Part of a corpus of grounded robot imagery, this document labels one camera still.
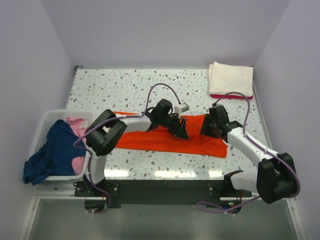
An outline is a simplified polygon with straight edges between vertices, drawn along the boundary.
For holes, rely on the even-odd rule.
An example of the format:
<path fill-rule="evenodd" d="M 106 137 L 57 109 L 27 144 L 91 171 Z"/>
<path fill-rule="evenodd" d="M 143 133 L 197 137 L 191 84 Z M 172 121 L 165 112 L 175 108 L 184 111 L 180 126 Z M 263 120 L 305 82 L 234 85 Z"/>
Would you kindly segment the light pink t-shirt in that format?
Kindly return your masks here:
<path fill-rule="evenodd" d="M 77 117 L 67 117 L 66 123 L 70 126 L 73 133 L 78 138 L 82 137 L 85 134 L 86 127 L 88 125 L 88 123 L 85 122 L 83 118 L 77 118 Z M 71 165 L 76 176 L 82 172 L 84 167 L 84 161 L 85 161 L 85 154 L 74 157 L 72 159 Z"/>

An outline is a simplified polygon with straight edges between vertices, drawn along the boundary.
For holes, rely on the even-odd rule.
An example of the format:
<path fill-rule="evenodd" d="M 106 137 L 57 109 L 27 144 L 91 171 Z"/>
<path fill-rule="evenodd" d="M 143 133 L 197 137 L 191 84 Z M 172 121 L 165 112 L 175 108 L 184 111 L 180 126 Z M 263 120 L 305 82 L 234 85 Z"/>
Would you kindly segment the folded cream t-shirt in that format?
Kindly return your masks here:
<path fill-rule="evenodd" d="M 214 62 L 208 68 L 208 94 L 213 98 L 238 92 L 248 99 L 253 97 L 253 72 L 251 66 L 235 66 Z"/>

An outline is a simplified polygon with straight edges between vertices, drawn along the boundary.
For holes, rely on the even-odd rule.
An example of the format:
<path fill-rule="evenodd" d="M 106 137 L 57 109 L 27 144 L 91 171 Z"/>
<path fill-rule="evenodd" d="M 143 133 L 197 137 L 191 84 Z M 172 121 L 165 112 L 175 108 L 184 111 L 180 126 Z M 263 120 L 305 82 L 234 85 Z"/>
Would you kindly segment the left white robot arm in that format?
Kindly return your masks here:
<path fill-rule="evenodd" d="M 104 190 L 105 163 L 107 155 L 116 147 L 125 133 L 150 132 L 164 127 L 178 139 L 188 140 L 186 119 L 182 113 L 190 109 L 186 103 L 173 104 L 161 99 L 155 107 L 146 107 L 141 114 L 121 115 L 110 109 L 105 110 L 86 130 L 86 145 L 93 151 L 90 154 L 86 178 L 86 191 L 99 196 Z"/>

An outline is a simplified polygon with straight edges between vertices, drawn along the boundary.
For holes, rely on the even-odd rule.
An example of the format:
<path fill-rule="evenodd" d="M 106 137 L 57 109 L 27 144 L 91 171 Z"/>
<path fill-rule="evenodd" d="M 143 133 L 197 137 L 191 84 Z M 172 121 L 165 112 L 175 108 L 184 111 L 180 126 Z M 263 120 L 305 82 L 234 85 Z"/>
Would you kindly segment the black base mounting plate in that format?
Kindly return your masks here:
<path fill-rule="evenodd" d="M 87 211 L 102 213 L 123 205 L 196 205 L 210 202 L 223 209 L 251 198 L 252 193 L 236 190 L 225 180 L 103 180 L 96 186 L 84 178 L 73 183 L 74 195 L 84 198 Z"/>

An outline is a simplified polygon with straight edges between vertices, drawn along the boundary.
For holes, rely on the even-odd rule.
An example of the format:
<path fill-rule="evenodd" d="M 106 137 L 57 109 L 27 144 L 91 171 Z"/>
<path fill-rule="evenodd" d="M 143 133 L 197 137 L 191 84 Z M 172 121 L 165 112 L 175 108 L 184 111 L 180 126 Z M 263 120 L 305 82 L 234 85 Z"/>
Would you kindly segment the folded pink t-shirt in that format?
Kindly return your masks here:
<path fill-rule="evenodd" d="M 214 99 L 237 99 L 237 100 L 245 100 L 246 98 L 248 100 L 253 99 L 253 96 L 242 96 L 242 95 L 236 95 L 236 94 L 230 94 L 225 97 L 223 97 L 223 95 L 219 95 L 219 94 L 211 94 L 210 96 Z"/>

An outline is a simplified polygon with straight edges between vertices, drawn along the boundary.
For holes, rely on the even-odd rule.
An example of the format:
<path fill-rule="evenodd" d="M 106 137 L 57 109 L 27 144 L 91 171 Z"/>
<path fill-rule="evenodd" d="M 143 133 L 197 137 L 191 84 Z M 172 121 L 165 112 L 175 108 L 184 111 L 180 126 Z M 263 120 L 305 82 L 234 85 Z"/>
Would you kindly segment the white plastic laundry basket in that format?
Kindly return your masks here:
<path fill-rule="evenodd" d="M 87 122 L 87 127 L 93 123 L 95 114 L 89 110 L 74 110 L 74 109 L 57 109 L 57 110 L 50 110 L 46 112 L 36 129 L 31 148 L 28 153 L 28 158 L 30 158 L 34 153 L 36 153 L 46 142 L 46 136 L 49 129 L 52 125 L 58 121 L 63 120 L 66 122 L 67 117 L 76 117 L 84 119 Z M 76 176 L 49 176 L 43 182 L 49 181 L 71 181 L 71 180 L 78 180 L 80 179 L 86 171 L 86 164 L 88 163 L 89 156 L 85 154 L 84 159 L 84 167 L 82 172 Z"/>

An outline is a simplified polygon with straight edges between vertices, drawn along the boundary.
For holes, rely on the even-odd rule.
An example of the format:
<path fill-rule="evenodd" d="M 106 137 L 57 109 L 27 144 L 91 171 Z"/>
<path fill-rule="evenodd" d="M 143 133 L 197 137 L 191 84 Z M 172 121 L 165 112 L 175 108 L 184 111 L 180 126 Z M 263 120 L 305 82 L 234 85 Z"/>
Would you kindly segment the orange t-shirt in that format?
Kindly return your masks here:
<path fill-rule="evenodd" d="M 162 126 L 153 131 L 124 133 L 117 143 L 118 149 L 169 152 L 180 154 L 206 155 L 226 158 L 228 146 L 221 139 L 201 135 L 205 116 L 185 115 L 188 140 L 171 135 Z"/>

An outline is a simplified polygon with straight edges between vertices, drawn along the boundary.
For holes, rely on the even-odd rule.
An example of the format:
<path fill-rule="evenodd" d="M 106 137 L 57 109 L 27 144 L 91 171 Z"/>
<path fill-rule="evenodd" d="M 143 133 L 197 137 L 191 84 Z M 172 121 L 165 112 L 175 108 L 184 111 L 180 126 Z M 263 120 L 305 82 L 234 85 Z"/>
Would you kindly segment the navy blue t-shirt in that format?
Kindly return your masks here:
<path fill-rule="evenodd" d="M 80 148 L 73 146 L 78 139 L 67 122 L 57 120 L 49 129 L 44 145 L 25 162 L 23 182 L 35 186 L 50 176 L 80 175 L 86 151 L 82 141 Z"/>

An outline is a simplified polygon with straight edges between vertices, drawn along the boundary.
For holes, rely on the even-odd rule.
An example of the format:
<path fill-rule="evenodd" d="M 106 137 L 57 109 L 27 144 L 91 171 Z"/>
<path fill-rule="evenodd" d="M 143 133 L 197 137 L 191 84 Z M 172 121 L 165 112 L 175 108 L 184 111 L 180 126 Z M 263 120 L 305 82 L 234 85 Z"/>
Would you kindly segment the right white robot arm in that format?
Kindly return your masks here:
<path fill-rule="evenodd" d="M 200 133 L 238 149 L 256 167 L 253 174 L 237 170 L 224 175 L 222 189 L 227 196 L 233 197 L 244 190 L 257 193 L 265 203 L 271 204 L 299 193 L 301 185 L 292 156 L 261 144 L 245 132 L 238 121 L 230 121 L 227 110 L 221 104 L 214 103 L 209 108 Z"/>

